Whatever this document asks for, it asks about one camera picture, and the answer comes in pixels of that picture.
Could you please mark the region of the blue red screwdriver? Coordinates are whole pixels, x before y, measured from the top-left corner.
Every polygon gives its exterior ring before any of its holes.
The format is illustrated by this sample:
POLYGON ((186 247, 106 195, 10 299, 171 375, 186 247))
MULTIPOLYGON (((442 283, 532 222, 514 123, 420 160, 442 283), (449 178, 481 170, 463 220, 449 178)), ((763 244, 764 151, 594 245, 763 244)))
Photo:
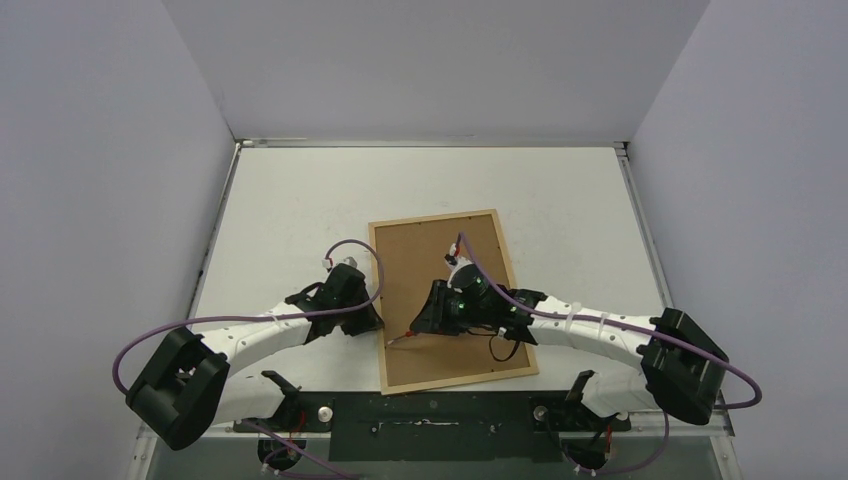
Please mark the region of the blue red screwdriver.
POLYGON ((398 337, 392 338, 391 340, 388 340, 388 341, 386 342, 386 347, 392 346, 392 345, 394 345, 394 344, 396 344, 396 343, 398 343, 398 342, 400 342, 400 341, 402 341, 402 340, 406 340, 406 339, 414 338, 414 337, 415 337, 415 336, 417 336, 417 335, 418 335, 418 333, 417 333, 417 332, 414 332, 414 331, 406 331, 404 334, 402 334, 402 335, 400 335, 400 336, 398 336, 398 337))

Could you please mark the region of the wooden picture frame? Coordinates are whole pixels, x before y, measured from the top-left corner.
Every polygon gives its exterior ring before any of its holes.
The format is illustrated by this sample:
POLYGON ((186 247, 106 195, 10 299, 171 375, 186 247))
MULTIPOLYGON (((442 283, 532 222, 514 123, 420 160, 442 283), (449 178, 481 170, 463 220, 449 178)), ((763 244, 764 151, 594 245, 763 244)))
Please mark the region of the wooden picture frame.
POLYGON ((371 246, 380 257, 384 287, 378 300, 385 327, 378 349, 384 395, 458 387, 536 375, 530 346, 491 340, 477 331, 460 336, 417 335, 386 347, 408 331, 432 281, 446 279, 443 257, 465 232, 485 270, 507 287, 516 284, 512 261, 496 210, 372 222, 371 246))

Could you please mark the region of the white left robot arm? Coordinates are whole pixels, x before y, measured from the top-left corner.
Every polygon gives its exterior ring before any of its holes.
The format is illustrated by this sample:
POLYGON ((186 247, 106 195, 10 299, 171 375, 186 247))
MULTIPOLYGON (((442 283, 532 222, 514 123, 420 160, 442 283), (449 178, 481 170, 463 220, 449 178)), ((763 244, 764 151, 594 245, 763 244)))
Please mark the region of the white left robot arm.
POLYGON ((383 321, 364 274, 350 264, 323 282, 286 297, 260 316, 224 319, 200 333, 167 332, 125 394, 127 406, 173 450, 193 444, 213 425, 262 419, 282 431, 297 420, 297 390, 274 371, 248 367, 282 350, 307 345, 336 328, 349 336, 376 331, 383 321))

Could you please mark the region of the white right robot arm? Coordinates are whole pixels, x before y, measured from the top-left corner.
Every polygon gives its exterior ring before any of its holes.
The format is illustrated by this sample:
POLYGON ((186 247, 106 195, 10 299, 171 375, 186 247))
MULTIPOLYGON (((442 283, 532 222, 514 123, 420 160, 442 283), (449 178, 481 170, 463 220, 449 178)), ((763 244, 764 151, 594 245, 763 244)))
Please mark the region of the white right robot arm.
POLYGON ((568 421, 593 427, 602 418, 662 410, 689 424, 710 420, 724 379, 725 352, 685 312, 616 315, 568 303, 541 291, 494 284, 461 260, 435 280, 410 324, 416 334, 457 336, 482 329, 519 344, 563 346, 603 356, 626 371, 590 371, 565 402, 568 421))

